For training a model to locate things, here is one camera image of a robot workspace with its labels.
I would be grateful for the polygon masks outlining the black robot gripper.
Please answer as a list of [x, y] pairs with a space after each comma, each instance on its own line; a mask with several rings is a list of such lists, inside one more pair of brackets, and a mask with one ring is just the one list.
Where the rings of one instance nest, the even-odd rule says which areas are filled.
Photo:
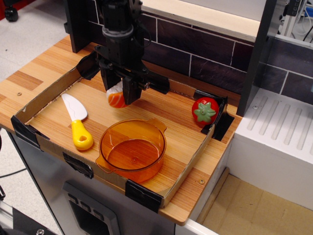
[[105, 90], [122, 80], [125, 104], [131, 105], [140, 99], [142, 89], [139, 83], [142, 76], [149, 73], [141, 60], [144, 49], [132, 39], [107, 39], [105, 46], [96, 46], [94, 51]]

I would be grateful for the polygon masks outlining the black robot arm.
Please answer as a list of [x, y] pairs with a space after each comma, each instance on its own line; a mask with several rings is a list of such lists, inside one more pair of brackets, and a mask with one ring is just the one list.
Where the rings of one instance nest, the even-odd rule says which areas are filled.
[[106, 90], [118, 84], [122, 86], [124, 101], [132, 104], [149, 87], [146, 76], [149, 70], [142, 62], [144, 32], [139, 21], [142, 1], [98, 0], [97, 6], [103, 17], [102, 33], [105, 46], [96, 46], [96, 60]]

